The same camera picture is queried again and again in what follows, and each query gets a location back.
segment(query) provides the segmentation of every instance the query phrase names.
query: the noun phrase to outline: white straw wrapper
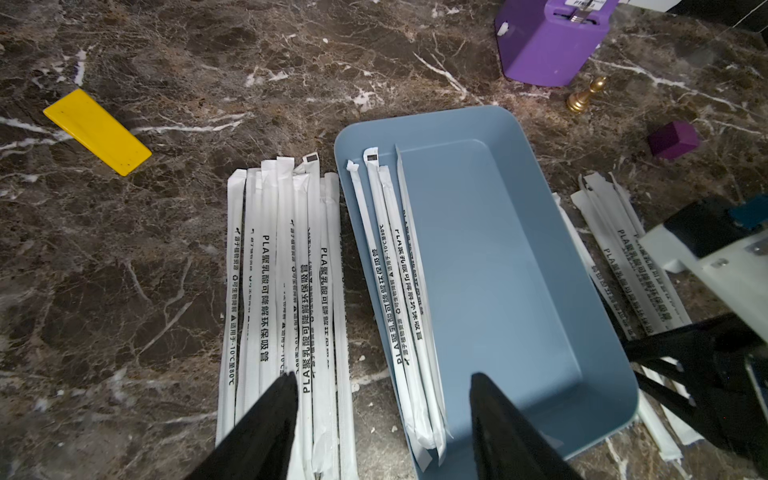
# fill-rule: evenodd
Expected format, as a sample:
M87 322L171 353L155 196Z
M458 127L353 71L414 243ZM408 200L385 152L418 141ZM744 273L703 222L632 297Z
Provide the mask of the white straw wrapper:
M346 309L344 306L344 274L341 258L341 213L339 209L339 175L328 173L326 178L326 210L333 283L333 337L336 346L336 381L339 401L339 467L341 480L358 480L355 425L352 411L352 380L349 377L349 343L346 337ZM370 222L365 219L366 238Z
M571 201L573 201L587 221L589 230L591 230L594 239L603 251L608 265L611 267L624 295L637 314L637 318L640 319L645 333L651 335L654 332L654 326L651 324L650 318L656 316L654 307L644 294L640 280L634 275L634 271L627 258L623 255L621 247L614 240L614 236L611 235L611 231L601 219L600 214L585 190L580 190L571 195Z
M611 172L610 175L611 175L611 179L613 180L613 188L614 190L616 190L619 201L621 202L621 205L624 207L624 211L627 214L627 218L635 230L635 237L640 238L643 235L645 235L645 229L643 228L642 222L640 222L640 218L637 215L637 212L635 212L634 208L632 207L629 193L616 181L616 177L614 177L613 172ZM690 325L691 321L690 321L690 317L688 316L688 312L685 310L685 306L683 305L682 300L680 300L680 296L677 295L677 291L674 289L674 286L672 285L672 281L670 280L669 275L667 275L667 272L664 271L663 268L660 268L650 258L650 255L648 255L648 253L645 251L642 244L638 243L638 245L640 245L641 256L643 257L646 267L650 270L651 274L660 284L660 288L663 294L670 301L674 309L674 314L678 317L677 322L679 322L679 324L683 326ZM667 360L668 362L671 362L671 363L677 363L673 359L665 358L664 360ZM655 382L663 383L662 378L655 371L650 369L645 369L645 368L644 368L644 371L648 378L654 380ZM690 398L690 394L686 390L685 386L681 385L678 382L672 382L672 384L674 385L674 388L677 390L678 393L680 393L685 398ZM677 435L677 437L683 443L683 445L690 445L691 443L698 442L699 440L703 439L703 436L699 432L694 430L690 425L688 425L686 422L681 420L677 415L672 413L672 411L670 411L667 407L662 406L662 409L664 411L665 416L667 417L667 420L669 420L672 430L674 430L675 435Z
M312 333L310 323L310 251L307 245L307 188L309 174L293 175L293 219L296 239L296 271L299 289L299 414L302 421L302 464L308 480L312 467Z
M323 219L320 235L320 305L323 310L323 336L328 359L328 385L330 393L330 463L321 471L325 480L339 480L339 407L336 401L336 351L333 338L333 272L331 271L330 238L328 231L328 176L320 179L320 216Z
M310 252L310 325L312 336L312 419L313 450L312 466L315 473L326 472L331 468L331 388L328 369L328 351L326 349L326 329L323 326L321 305L319 265L320 237L325 221L320 201L320 161L317 153L303 157L303 162L295 170L306 172L310 176L307 187L307 248Z
M678 460L683 458L683 453L680 451L680 447L674 442L672 435L664 428L664 424L656 414L654 407L651 406L648 399L645 398L645 393L640 391L640 404L637 409L637 414L640 416L640 420L643 421L650 436L656 442L659 447L659 456L665 462L670 460Z
M382 182L382 191L384 193L384 203L389 221L389 227L392 231L392 250L396 258L396 269L399 271L400 280L403 289L403 308L409 319L413 342L416 349L416 356L419 360L419 371L422 374L422 384L424 385L424 395L429 409L429 422L432 426L432 435L437 448L438 458L441 461L445 457L445 429L442 423L442 415L437 404L435 394L435 385L432 382L432 374L429 371L429 353L427 351L427 340L422 328L422 318L419 312L419 300L416 297L415 286L413 283L413 272L411 270L411 259L408 253L408 240L400 219L400 207L397 204L395 196L395 186L392 183L392 176L389 173L389 167L379 167L379 178Z
M243 242L243 194L247 172L237 169L227 180L227 313L224 319L216 445L235 424L237 316L240 305L240 256Z
M243 255L243 300L245 320L240 334L240 345L245 340L245 348L240 348L240 368L238 375L237 413L240 417L250 410L259 399L259 273L260 259L257 242L260 236L259 216L263 192L262 172L259 168L248 169L245 193L245 251Z
M260 237L258 241L259 272L259 362L260 391L264 393L280 373L280 358L277 354L280 339L277 328L276 292L276 236L277 236L277 161L261 162L263 176L263 202L261 209Z
M291 157L277 158L277 272L279 296L283 299L283 371L295 372L299 379L298 309L296 307L296 244L293 238L293 163ZM300 411L296 416L296 429L288 462L288 480L312 480L303 467L303 424Z
M573 240L573 243L576 246L578 256L581 258L581 262L584 264L584 268L587 270L589 277L592 279L592 283L594 283L594 286L598 289L598 292L600 292L600 295L603 297L603 300L605 300L605 303L607 303L611 308L611 311L616 316L616 320L619 322L619 326L624 331L624 335L627 337L627 339L636 340L637 334L629 324L627 314L624 313L624 311L621 309L621 306L619 306L618 301L616 300L616 296L613 294L608 284L605 283L605 279L600 273L598 267L594 264L592 255L589 254L589 250L587 250L584 242L581 241L581 237L579 237L574 224L571 222L571 219L568 218L568 214L565 213L563 207L560 206L560 196L557 194L552 194L552 197L554 198L554 202L558 205L560 216L565 222L565 227L568 229L568 233L571 235L571 240Z
M635 276L641 282L645 295L654 307L656 314L651 318L654 329L664 331L682 326L680 316L668 298L669 295L662 290L657 275L655 276L651 272L652 269L655 269L653 260L647 255L644 258L642 254L644 249L637 241L637 231L632 226L613 185L608 183L600 174L591 174L583 177L582 187L587 191L604 223L611 228L611 233L621 245L622 253L629 260Z
M402 355L400 354L398 327L395 321L394 313L392 312L392 304L389 300L389 292L387 291L387 272L382 257L379 256L379 249L376 246L376 238L373 236L373 227L371 224L371 219L368 215L366 196L362 189L362 181L360 180L358 168L358 164L355 164L352 161L347 161L346 169L348 170L349 175L352 178L353 186L355 187L355 197L357 199L357 205L360 210L363 229L366 232L366 242L368 243L368 250L371 255L371 264L373 265L373 271L376 275L379 302L381 303L381 309L386 319L387 334L389 336L389 348L392 352L392 367L395 372L395 388L400 403L400 412L402 413L402 420L406 428L406 435L409 438L409 443L411 445L411 449L413 450L413 454L417 463L419 463L419 467L422 471L424 471L429 464L429 460L427 458L431 457L429 457L429 453L416 441L415 438L410 394L408 392L408 383L406 382L406 372L403 368Z
M397 152L397 180L400 186L400 200L402 201L402 215L405 223L406 237L408 246L411 250L411 269L413 272L413 284L416 289L416 296L419 299L419 312L422 314L422 326L426 338L427 353L429 354L429 370L432 374L432 384L435 386L437 403L440 408L445 432L448 431L448 417L445 414L445 396L442 391L442 379L440 378L440 366L437 361L437 350L435 348L435 335L432 330L432 311L429 309L429 296L427 294L426 278L424 274L424 264L422 254L419 249L419 237L416 235L416 229L413 227L413 210L411 208L411 198L408 195L408 185L406 183L406 173L402 166L402 155L400 149L395 146Z
M413 425L416 440L425 449L435 448L435 437L432 434L432 426L429 424L429 410L424 395L421 373L419 371L419 359L413 349L413 335L411 334L408 313L403 302L402 282L396 272L396 257L393 250L392 231L389 228L384 193L379 179L379 149L371 147L362 154L368 171L368 182L373 196L373 207L376 212L379 239L382 245L382 256L389 278L389 294L392 299L392 311L395 314L400 335L400 354L405 364L406 381L410 393L411 408L413 411Z

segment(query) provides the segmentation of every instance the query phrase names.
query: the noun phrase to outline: small purple block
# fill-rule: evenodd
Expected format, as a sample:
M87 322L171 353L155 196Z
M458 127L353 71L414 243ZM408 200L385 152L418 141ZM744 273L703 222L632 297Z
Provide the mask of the small purple block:
M673 121L648 136L654 157L674 160L701 144L696 129L686 121Z

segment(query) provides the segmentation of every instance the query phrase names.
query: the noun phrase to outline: yellow plastic block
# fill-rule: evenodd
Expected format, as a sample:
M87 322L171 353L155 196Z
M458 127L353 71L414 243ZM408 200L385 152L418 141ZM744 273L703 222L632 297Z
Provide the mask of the yellow plastic block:
M123 177L152 155L149 148L80 89L43 113Z

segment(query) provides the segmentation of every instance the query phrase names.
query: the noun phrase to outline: marble countertop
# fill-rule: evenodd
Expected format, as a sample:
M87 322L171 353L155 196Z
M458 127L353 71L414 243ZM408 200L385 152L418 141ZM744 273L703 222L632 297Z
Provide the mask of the marble countertop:
M375 118L498 104L552 190L613 172L646 225L703 195L768 184L768 51L755 34L620 5L572 82L609 77L581 116L568 88L504 79L499 2L77 0L0 6L0 475L183 478L212 448L226 179L319 151ZM42 110L77 84L154 152L119 177ZM651 158L687 120L701 147ZM584 222L567 201L578 227ZM360 477L412 478L382 344L343 207ZM594 249L587 233L583 238ZM693 319L726 311L675 276ZM642 425L572 461L589 479L753 478L706 442L665 464Z

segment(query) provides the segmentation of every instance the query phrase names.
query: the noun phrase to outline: purple box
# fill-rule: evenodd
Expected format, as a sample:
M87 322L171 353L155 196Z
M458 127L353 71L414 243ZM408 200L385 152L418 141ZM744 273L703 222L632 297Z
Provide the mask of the purple box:
M600 10L577 23L569 19L577 7L566 5L574 0L507 0L495 21L504 75L542 87L569 84L608 33L618 2L597 0ZM505 22L508 30L498 36Z
M673 121L648 136L654 157L673 160L701 144L696 129L686 121Z

